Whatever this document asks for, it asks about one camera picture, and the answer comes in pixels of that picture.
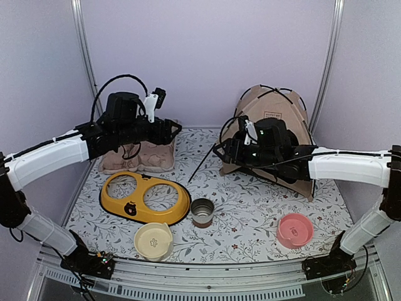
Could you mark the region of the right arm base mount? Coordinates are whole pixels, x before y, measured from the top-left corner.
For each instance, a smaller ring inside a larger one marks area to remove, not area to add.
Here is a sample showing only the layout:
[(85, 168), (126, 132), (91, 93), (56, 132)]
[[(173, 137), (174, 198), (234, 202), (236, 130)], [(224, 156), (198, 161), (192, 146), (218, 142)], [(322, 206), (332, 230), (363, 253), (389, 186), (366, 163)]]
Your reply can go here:
[(355, 274), (357, 264), (354, 259), (343, 261), (340, 257), (330, 255), (313, 257), (309, 256), (302, 262), (302, 269), (307, 280), (325, 278), (342, 273), (336, 278), (322, 280), (323, 289), (331, 295), (343, 293), (351, 282)]

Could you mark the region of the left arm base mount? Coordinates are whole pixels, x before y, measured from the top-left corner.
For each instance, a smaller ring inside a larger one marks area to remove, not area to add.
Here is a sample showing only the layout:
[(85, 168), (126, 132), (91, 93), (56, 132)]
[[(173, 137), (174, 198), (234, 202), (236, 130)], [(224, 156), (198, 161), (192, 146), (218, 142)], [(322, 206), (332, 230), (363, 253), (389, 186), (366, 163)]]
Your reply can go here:
[(115, 261), (111, 253), (101, 251), (97, 254), (88, 250), (76, 249), (68, 256), (62, 256), (60, 267), (80, 275), (110, 280), (113, 275)]

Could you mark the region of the beige patterned pet pillow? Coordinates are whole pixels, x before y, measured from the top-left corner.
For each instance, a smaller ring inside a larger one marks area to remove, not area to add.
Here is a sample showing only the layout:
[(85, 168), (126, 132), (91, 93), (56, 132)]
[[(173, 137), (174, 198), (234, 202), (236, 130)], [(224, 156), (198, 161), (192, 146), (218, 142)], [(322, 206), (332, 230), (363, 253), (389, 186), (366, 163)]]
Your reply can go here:
[(124, 145), (117, 152), (107, 152), (98, 165), (98, 171), (104, 174), (116, 172), (154, 172), (171, 171), (175, 165), (176, 139), (167, 145), (155, 145), (142, 142), (138, 145)]

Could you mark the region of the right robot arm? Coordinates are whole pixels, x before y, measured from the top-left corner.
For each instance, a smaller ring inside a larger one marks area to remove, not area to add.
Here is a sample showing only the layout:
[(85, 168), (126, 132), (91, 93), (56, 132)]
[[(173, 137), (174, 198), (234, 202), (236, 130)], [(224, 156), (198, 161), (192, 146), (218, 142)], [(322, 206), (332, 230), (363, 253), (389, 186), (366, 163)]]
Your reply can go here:
[(362, 152), (297, 144), (283, 120), (237, 118), (233, 137), (219, 138), (212, 148), (222, 162), (260, 169), (289, 182), (334, 179), (372, 184), (382, 197), (351, 228), (338, 236), (324, 260), (328, 273), (338, 273), (365, 243), (400, 221), (400, 146)]

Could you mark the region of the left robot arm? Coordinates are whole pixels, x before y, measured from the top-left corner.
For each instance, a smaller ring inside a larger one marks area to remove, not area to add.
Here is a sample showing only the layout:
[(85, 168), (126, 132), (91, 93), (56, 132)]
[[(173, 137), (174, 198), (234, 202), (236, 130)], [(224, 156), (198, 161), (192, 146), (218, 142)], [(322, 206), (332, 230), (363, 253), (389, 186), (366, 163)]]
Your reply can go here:
[(1, 156), (1, 225), (17, 228), (53, 247), (79, 272), (93, 267), (93, 258), (80, 247), (78, 238), (49, 218), (29, 209), (23, 187), (66, 166), (90, 161), (128, 144), (147, 141), (171, 143), (182, 127), (155, 116), (165, 98), (157, 88), (141, 100), (137, 94), (117, 92), (108, 96), (100, 118), (76, 126), (65, 135), (21, 152)]

